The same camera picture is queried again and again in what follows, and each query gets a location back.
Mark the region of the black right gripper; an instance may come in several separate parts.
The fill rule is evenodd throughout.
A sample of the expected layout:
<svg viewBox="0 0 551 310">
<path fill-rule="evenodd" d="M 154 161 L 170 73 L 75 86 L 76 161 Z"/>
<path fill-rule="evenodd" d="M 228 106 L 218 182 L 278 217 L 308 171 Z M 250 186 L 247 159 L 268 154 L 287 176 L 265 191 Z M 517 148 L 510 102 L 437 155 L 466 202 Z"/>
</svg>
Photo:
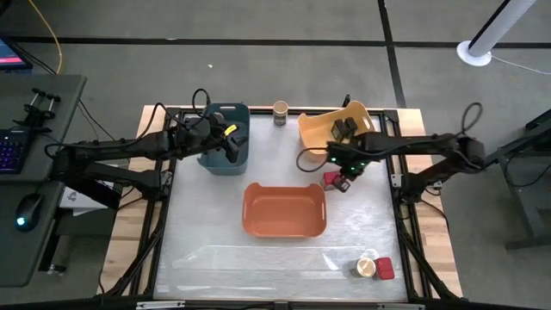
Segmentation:
<svg viewBox="0 0 551 310">
<path fill-rule="evenodd" d="M 375 156 L 357 147 L 339 142 L 329 142 L 326 147 L 327 161 L 340 167 L 340 174 L 334 178 L 334 187 L 345 193 L 350 183 L 346 177 L 359 177 L 368 166 L 375 160 Z"/>
</svg>

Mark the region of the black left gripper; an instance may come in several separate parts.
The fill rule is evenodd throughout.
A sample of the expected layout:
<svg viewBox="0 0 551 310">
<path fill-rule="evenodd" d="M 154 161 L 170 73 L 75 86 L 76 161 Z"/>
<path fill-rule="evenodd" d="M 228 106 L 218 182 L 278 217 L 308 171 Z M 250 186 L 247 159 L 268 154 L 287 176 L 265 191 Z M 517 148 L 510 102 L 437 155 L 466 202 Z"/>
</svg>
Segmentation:
<svg viewBox="0 0 551 310">
<path fill-rule="evenodd" d="M 224 139 L 227 122 L 221 113 L 213 113 L 205 118 L 186 117 L 184 119 L 184 142 L 187 145 L 206 145 Z M 240 128 L 230 134 L 225 141 L 224 150 L 230 163 L 238 161 L 239 147 L 249 141 L 249 132 Z"/>
</svg>

